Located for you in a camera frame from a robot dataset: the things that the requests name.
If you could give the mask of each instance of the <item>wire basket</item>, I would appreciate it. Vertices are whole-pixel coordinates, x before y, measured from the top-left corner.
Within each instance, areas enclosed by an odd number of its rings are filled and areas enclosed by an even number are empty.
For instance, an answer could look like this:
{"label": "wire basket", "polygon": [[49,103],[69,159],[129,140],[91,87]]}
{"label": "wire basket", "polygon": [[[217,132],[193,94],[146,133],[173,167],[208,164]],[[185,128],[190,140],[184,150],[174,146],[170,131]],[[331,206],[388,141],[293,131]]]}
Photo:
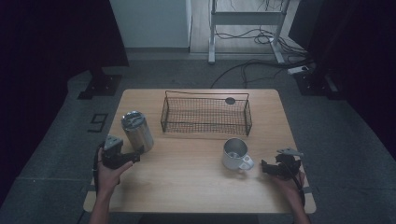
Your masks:
{"label": "wire basket", "polygon": [[248,93],[166,91],[161,125],[164,133],[249,135]]}

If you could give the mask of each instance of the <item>mug handle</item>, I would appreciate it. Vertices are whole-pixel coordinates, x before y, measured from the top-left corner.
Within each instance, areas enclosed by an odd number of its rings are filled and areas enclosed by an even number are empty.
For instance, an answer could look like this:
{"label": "mug handle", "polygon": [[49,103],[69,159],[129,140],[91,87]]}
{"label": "mug handle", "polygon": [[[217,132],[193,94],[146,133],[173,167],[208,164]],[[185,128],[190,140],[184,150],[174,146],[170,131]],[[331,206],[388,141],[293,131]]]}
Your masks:
{"label": "mug handle", "polygon": [[242,170],[250,170],[253,168],[254,161],[249,157],[249,155],[246,155],[242,158],[242,164],[239,165],[239,168]]}

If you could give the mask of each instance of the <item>power strip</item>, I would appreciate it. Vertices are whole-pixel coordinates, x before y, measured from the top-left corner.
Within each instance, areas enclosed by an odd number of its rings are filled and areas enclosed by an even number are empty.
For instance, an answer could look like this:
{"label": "power strip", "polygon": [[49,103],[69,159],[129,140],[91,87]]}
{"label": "power strip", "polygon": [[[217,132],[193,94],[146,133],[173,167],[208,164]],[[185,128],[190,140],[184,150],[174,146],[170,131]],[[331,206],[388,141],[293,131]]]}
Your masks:
{"label": "power strip", "polygon": [[309,68],[307,66],[300,66],[300,67],[288,69],[289,75],[294,75],[294,74],[299,74],[299,73],[308,73],[308,72],[309,72]]}

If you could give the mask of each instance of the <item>white mug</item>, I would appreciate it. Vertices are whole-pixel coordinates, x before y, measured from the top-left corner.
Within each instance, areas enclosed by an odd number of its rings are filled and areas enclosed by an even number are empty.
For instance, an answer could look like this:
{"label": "white mug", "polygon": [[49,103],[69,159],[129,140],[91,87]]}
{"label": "white mug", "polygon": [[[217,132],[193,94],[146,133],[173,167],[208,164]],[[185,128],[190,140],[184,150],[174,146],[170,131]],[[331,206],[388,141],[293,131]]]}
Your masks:
{"label": "white mug", "polygon": [[230,138],[225,142],[222,162],[230,170],[250,170],[254,165],[247,145],[239,138]]}

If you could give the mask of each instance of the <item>silver can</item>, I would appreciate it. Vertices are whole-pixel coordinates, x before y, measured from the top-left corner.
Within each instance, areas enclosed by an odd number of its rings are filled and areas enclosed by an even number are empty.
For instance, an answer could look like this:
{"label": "silver can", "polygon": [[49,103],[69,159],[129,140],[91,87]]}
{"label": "silver can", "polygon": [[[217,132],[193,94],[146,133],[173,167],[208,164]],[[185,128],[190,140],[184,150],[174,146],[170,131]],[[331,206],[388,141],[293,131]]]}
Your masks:
{"label": "silver can", "polygon": [[121,125],[134,151],[143,154],[152,149],[154,140],[144,114],[131,111],[122,117]]}

